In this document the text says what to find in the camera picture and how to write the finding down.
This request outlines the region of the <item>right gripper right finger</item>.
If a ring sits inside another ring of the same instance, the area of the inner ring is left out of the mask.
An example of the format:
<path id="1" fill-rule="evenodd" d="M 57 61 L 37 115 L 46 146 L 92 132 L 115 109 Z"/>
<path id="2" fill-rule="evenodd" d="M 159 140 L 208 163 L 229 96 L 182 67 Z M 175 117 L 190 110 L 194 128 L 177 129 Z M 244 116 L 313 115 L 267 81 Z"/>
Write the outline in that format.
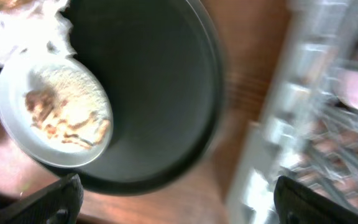
<path id="1" fill-rule="evenodd" d="M 283 224 L 358 224 L 358 214 L 283 175 L 277 180 L 273 201 Z"/>

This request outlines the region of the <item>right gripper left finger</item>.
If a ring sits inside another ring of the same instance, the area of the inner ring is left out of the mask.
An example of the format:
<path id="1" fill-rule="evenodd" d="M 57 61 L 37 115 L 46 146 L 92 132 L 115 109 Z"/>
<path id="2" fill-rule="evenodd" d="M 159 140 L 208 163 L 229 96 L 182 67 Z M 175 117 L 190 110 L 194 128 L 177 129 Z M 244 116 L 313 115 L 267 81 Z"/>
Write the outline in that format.
<path id="1" fill-rule="evenodd" d="M 0 223 L 75 223 L 83 195 L 79 175 L 69 174 L 22 200 L 0 203 Z"/>

